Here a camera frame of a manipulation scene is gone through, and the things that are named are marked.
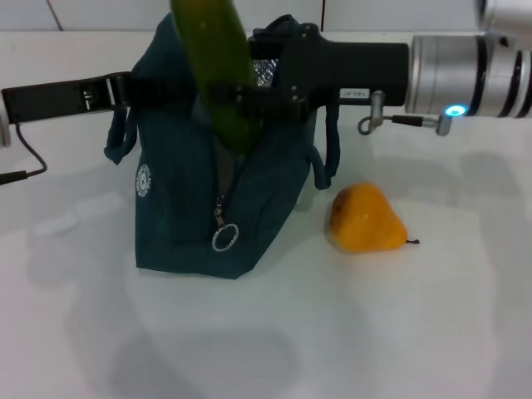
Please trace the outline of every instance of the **white table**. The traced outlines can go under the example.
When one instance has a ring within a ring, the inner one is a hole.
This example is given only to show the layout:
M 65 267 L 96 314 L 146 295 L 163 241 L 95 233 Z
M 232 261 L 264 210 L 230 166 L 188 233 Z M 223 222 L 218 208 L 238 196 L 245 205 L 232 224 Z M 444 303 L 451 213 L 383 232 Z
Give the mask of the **white table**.
M 150 39 L 3 33 L 0 87 L 129 70 Z M 342 109 L 333 189 L 306 190 L 238 281 L 135 268 L 138 151 L 105 159 L 111 115 L 25 125 L 50 171 L 0 188 L 0 397 L 530 398 L 532 123 L 463 120 L 445 139 L 386 125 L 364 138 L 366 114 Z M 0 153 L 2 171 L 36 166 L 16 140 Z M 360 179 L 381 186 L 420 246 L 329 245 L 327 208 Z

